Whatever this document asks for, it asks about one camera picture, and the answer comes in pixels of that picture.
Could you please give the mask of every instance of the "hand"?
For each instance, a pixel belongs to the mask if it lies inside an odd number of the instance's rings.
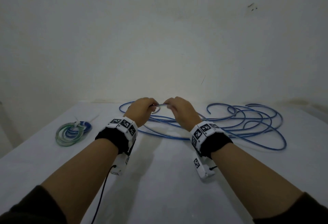
[[[141,98],[133,102],[123,117],[133,120],[138,127],[143,126],[152,112],[156,110],[158,102],[153,98]]]
[[[189,132],[202,122],[191,103],[181,97],[169,98],[164,104],[168,104],[167,108],[171,109],[176,121]]]

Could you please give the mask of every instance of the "blue cable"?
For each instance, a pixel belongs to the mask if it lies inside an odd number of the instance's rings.
[[[122,104],[119,107],[119,110],[122,113],[125,113],[121,108],[127,104],[131,104],[134,101],[131,102],[127,102]],[[206,118],[203,115],[199,114],[202,117],[202,121],[212,121],[212,122],[220,122],[220,121],[227,121],[227,120],[240,120],[240,123],[236,124],[236,125],[232,125],[232,126],[227,126],[227,127],[220,127],[222,130],[224,130],[226,133],[229,134],[230,138],[239,138],[241,140],[244,140],[248,143],[251,143],[253,145],[271,150],[271,151],[281,151],[284,150],[287,147],[287,142],[284,138],[284,136],[277,130],[279,127],[281,127],[282,123],[283,123],[283,117],[282,115],[277,112],[276,110],[274,110],[271,107],[265,106],[265,105],[261,105],[261,104],[247,104],[245,106],[232,106],[232,105],[228,105],[228,104],[224,104],[224,103],[212,103],[209,104],[206,107],[206,110],[209,114],[211,114],[211,112],[209,111],[209,108],[211,106],[225,106],[227,108],[227,112],[228,112],[228,116],[226,117],[222,117],[222,118]],[[270,110],[271,112],[273,112],[273,115],[270,116],[267,113],[264,113],[260,110],[256,110],[254,108],[264,108],[267,110]],[[170,118],[167,116],[161,116],[161,115],[154,115],[155,113],[157,113],[159,111],[159,109],[157,111],[155,111],[149,118],[149,122],[159,122],[159,123],[164,123],[164,124],[168,124],[171,126],[175,126],[178,128],[182,128],[180,125],[175,125],[174,123],[177,123],[176,120],[174,118]],[[258,115],[257,118],[255,117],[247,117],[247,113],[248,112],[252,112],[252,113],[256,113]],[[277,118],[279,119],[279,123],[276,127],[273,127],[273,119]],[[254,128],[260,126],[260,125],[264,125],[265,129],[262,131],[255,131]],[[169,134],[165,134],[165,133],[161,133],[158,131],[155,131],[147,126],[144,126],[145,128],[147,128],[148,130],[150,130],[151,132],[147,132],[147,131],[142,131],[139,130],[139,132],[147,134],[147,135],[152,135],[152,136],[156,136],[156,137],[162,137],[162,138],[168,138],[168,139],[175,139],[175,140],[183,140],[183,141],[190,141],[189,138],[186,137],[179,137],[179,136],[173,136],[173,135],[169,135]],[[276,132],[282,142],[283,142],[283,147],[282,148],[272,148],[272,147],[268,147],[268,146],[264,146],[261,145],[259,143],[256,143],[254,141],[249,140],[249,137],[255,137],[257,135],[263,134],[263,133],[267,133],[267,132],[271,132],[274,131]]]

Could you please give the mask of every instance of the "sleeve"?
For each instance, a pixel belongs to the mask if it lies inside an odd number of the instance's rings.
[[[286,212],[271,218],[253,221],[255,224],[328,223],[328,209],[320,205],[308,193],[303,193]]]
[[[52,196],[42,186],[36,186],[18,204],[0,216],[3,223],[62,223],[66,217]]]

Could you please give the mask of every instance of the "white tabletop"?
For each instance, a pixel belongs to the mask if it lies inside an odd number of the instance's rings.
[[[91,143],[109,118],[120,115],[118,106],[120,104],[78,103],[0,159],[0,214]],[[202,114],[206,111],[202,104],[195,104],[195,108]],[[326,123],[301,110],[277,110],[284,116],[280,128],[288,143],[284,151],[270,152],[240,140],[234,142],[327,206]],[[170,114],[166,109],[161,111],[164,115]],[[74,116],[89,121],[98,114],[92,121],[92,131],[83,141],[71,147],[56,144],[54,134],[60,125],[75,121]],[[164,132],[173,131],[166,125],[152,125]],[[253,140],[281,145],[274,133]],[[109,175],[96,222],[251,223],[250,215],[217,169],[216,175],[207,181],[199,179],[191,160],[193,151],[190,142],[140,133],[125,174],[121,177]],[[82,223],[91,222],[99,196],[100,192]]]

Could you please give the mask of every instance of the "person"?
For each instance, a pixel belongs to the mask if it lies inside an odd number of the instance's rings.
[[[187,100],[175,97],[164,103],[187,131],[202,122]],[[124,116],[141,127],[156,105],[153,98],[138,99]],[[2,214],[0,223],[80,223],[116,156],[127,146],[124,137],[120,142],[114,136],[104,138],[107,129]],[[309,194],[234,145],[223,133],[214,136],[203,142],[200,151],[215,162],[255,223],[328,223],[328,209]]]

